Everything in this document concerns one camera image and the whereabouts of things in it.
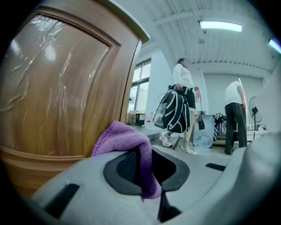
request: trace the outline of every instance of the white ceiling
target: white ceiling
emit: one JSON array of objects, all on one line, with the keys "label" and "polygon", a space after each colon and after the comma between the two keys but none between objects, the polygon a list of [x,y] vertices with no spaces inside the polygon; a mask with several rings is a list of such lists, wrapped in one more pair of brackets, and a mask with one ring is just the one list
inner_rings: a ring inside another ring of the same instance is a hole
[{"label": "white ceiling", "polygon": [[[246,0],[115,1],[135,16],[151,35],[152,40],[144,47],[155,41],[170,67],[185,57],[192,64],[214,63],[224,67],[232,64],[252,68],[254,74],[258,71],[265,74],[272,72],[281,59],[268,45],[274,36]],[[243,31],[204,31],[200,20],[237,23],[243,25]]]}]

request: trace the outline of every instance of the ceiling light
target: ceiling light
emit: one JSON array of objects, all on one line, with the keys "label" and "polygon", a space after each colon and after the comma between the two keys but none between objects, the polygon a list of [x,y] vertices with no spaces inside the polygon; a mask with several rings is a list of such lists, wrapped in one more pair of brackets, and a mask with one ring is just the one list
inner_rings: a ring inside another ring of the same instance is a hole
[{"label": "ceiling light", "polygon": [[224,29],[242,32],[243,26],[234,23],[218,22],[218,21],[201,21],[201,29]]},{"label": "ceiling light", "polygon": [[270,42],[269,42],[269,45],[281,54],[281,47],[277,43],[277,41],[271,39]]}]

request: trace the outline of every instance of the hand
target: hand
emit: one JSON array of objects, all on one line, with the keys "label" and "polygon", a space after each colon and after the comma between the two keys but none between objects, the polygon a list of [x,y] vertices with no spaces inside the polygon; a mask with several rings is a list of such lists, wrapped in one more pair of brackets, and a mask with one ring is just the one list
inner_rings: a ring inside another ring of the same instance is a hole
[{"label": "hand", "polygon": [[245,101],[242,101],[242,108],[243,108],[243,109],[246,109]]},{"label": "hand", "polygon": [[175,90],[180,91],[181,89],[183,89],[182,85],[180,85],[179,83],[175,84]]}]

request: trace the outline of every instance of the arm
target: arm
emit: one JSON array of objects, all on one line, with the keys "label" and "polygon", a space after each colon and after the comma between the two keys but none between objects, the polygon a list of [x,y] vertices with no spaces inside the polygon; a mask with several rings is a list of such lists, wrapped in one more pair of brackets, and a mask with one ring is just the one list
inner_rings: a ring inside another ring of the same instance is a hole
[{"label": "arm", "polygon": [[238,93],[239,93],[240,98],[241,98],[241,100],[242,100],[243,108],[245,108],[246,105],[245,105],[245,98],[244,98],[244,91],[243,91],[243,88],[239,85],[239,86],[237,86],[237,90],[238,90]]},{"label": "arm", "polygon": [[174,77],[175,83],[179,84],[181,86],[182,86],[182,83],[183,83],[183,79],[181,78],[181,70],[182,70],[182,68],[183,68],[182,65],[177,64],[174,67],[174,70],[173,70],[173,77]]}]

